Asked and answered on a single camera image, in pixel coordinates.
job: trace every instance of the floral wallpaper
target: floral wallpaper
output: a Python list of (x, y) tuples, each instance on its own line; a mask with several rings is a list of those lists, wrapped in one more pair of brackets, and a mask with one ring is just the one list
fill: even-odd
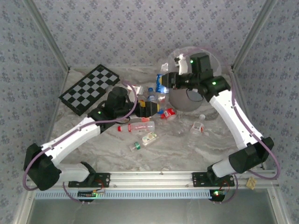
[(69, 66), (153, 65), (197, 45), (232, 63), (264, 0), (35, 0)]
[(49, 129), (64, 72), (22, 1), (0, 1), (0, 223), (14, 217), (26, 148)]
[[(253, 122), (273, 152), (293, 223), (299, 224), (299, 3), (280, 0), (237, 72)], [(273, 160), (268, 167), (275, 168)]]

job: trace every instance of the black cable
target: black cable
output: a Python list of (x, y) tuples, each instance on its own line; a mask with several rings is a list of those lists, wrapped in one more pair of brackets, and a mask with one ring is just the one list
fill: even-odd
[(201, 100), (191, 100), (190, 97), (189, 97), (189, 95), (188, 95), (188, 89), (186, 89), (186, 94), (187, 94), (188, 99), (189, 99), (190, 101), (192, 101), (192, 102), (201, 102), (201, 101), (204, 100), (204, 98), (203, 98), (202, 96), (201, 96), (201, 97), (202, 97)]
[(125, 122), (125, 123), (116, 122), (116, 124), (119, 124), (119, 125), (125, 125), (125, 124), (129, 123), (129, 122), (130, 122), (130, 120), (131, 120), (131, 118), (130, 118), (130, 117), (127, 117), (127, 118), (129, 118), (129, 120), (128, 120), (127, 122)]

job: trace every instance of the clear plastic bottle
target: clear plastic bottle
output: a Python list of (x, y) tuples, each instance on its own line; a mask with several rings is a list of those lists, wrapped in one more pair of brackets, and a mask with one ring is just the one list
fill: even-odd
[(153, 132), (155, 130), (155, 122), (136, 122), (128, 125), (118, 126), (119, 132)]
[(156, 81), (156, 101), (160, 106), (161, 110), (165, 110), (168, 100), (169, 100), (169, 89), (166, 88), (161, 84), (162, 81), (162, 74), (157, 74), (157, 81)]
[(157, 99), (157, 103), (160, 106), (161, 110), (165, 110), (168, 100), (169, 100), (169, 96), (168, 93), (160, 93), (160, 92), (156, 92), (156, 99)]
[[(201, 114), (199, 116), (199, 120), (202, 122), (205, 119), (205, 115)], [(187, 136), (187, 145), (188, 147), (195, 149), (198, 142), (200, 141), (200, 136), (202, 136), (204, 132), (204, 124), (201, 122), (195, 121), (189, 131)]]
[(140, 141), (136, 141), (133, 144), (129, 145), (129, 148), (132, 152), (138, 151), (142, 147), (152, 144), (157, 139), (159, 139), (159, 136), (156, 133), (151, 132), (143, 136)]

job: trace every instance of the plastic lid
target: plastic lid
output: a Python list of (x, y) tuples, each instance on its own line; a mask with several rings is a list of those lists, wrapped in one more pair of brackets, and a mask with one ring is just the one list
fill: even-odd
[(141, 118), (141, 122), (148, 122), (150, 121), (150, 118)]
[(134, 142), (132, 145), (129, 146), (129, 148), (131, 149), (132, 152), (136, 150), (139, 150), (141, 147), (140, 147), (140, 144), (138, 142)]
[(206, 116), (205, 116), (204, 114), (201, 114), (201, 115), (199, 116), (199, 119), (200, 119), (200, 120), (204, 120), (204, 119), (206, 119)]

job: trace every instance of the checkerboard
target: checkerboard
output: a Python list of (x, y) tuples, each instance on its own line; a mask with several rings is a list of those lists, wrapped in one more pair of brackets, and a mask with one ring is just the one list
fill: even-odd
[(100, 64), (59, 98), (77, 115), (81, 116), (106, 93), (105, 89), (109, 85), (115, 85), (119, 80), (118, 75)]

